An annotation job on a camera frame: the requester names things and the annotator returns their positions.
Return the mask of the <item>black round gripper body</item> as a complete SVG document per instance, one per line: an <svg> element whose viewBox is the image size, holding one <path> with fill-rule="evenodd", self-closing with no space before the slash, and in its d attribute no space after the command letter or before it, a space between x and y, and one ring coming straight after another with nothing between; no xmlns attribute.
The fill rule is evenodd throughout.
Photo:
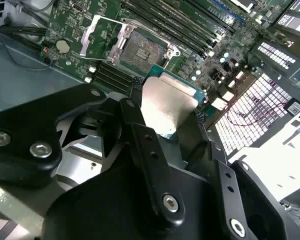
<svg viewBox="0 0 300 240"><path fill-rule="evenodd" d="M185 205L185 219L165 229L155 218L142 177L129 146L112 166L62 194L43 223L46 240L220 240L219 214L208 182L170 166Z"/></svg>

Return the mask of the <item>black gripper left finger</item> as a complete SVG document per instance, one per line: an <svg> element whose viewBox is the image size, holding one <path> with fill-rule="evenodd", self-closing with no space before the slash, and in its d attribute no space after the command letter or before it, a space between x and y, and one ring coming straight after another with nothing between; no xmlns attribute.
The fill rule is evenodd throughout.
<svg viewBox="0 0 300 240"><path fill-rule="evenodd" d="M104 155L111 166L129 146L154 217L167 230L183 224L184 202L139 105L131 98L107 97L89 84L0 111L0 181L24 187L47 185L61 164L63 148L89 135L104 139Z"/></svg>

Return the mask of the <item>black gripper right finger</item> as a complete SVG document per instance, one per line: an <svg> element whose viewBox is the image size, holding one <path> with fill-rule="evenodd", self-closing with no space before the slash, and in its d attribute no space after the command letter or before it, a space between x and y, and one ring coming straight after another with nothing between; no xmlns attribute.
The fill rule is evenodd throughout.
<svg viewBox="0 0 300 240"><path fill-rule="evenodd" d="M200 115L189 116L194 138L189 171L211 189L223 236L231 240L292 240L294 223L244 161L227 164L222 148L211 141Z"/></svg>

